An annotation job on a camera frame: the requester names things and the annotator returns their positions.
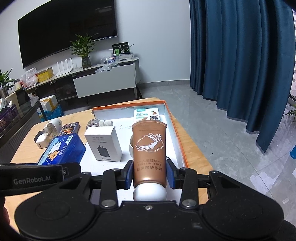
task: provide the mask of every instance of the bandage box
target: bandage box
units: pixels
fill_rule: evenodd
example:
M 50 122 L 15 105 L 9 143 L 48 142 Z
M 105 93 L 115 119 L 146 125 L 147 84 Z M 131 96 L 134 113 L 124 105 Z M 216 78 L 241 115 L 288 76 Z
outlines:
M 90 126 L 84 136 L 96 160 L 121 160 L 122 151 L 114 126 Z
M 42 98 L 40 100 L 40 103 L 44 111 L 53 111 L 58 105 L 57 98 L 55 95 Z
M 133 122 L 144 120 L 160 121 L 158 108 L 136 109 L 133 113 Z

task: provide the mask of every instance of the television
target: television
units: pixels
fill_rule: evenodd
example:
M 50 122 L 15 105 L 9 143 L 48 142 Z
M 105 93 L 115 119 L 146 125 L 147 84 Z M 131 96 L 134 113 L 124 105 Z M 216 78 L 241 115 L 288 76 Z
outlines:
M 61 52 L 78 40 L 117 36 L 114 0 L 51 0 L 18 20 L 23 67 Z

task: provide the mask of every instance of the white tube cap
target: white tube cap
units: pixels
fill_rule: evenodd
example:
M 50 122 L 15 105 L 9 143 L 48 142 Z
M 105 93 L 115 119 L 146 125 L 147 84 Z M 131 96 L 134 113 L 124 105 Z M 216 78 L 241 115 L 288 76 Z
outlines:
M 106 120 L 106 121 L 104 122 L 104 126 L 113 126 L 113 121 L 111 121 L 111 120 Z
M 165 201 L 167 192 L 158 183 L 142 183 L 133 192 L 134 201 Z
M 99 121 L 99 126 L 104 126 L 105 120 L 100 120 Z

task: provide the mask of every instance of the gray floor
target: gray floor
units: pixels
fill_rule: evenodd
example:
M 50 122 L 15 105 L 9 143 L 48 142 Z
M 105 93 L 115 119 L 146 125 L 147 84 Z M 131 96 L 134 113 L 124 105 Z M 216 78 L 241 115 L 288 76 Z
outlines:
M 285 219 L 296 225 L 296 160 L 289 155 L 296 145 L 295 124 L 284 116 L 263 153 L 256 145 L 258 134 L 247 133 L 245 122 L 227 118 L 226 111 L 197 95 L 188 82 L 176 83 L 140 85 L 139 89 L 143 98 L 166 100 L 214 169 L 275 199 Z

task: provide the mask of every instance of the tv stand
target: tv stand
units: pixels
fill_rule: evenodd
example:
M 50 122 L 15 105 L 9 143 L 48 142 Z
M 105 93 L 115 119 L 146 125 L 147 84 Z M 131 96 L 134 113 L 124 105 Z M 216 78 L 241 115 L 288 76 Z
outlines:
M 89 68 L 77 68 L 69 73 L 52 77 L 49 80 L 27 88 L 27 93 L 36 93 L 39 98 L 55 94 L 58 101 L 71 98 L 87 97 L 109 91 L 133 88 L 135 98 L 138 99 L 136 84 L 140 82 L 139 58 L 118 62 L 118 67 L 111 71 L 95 73 L 103 64 Z

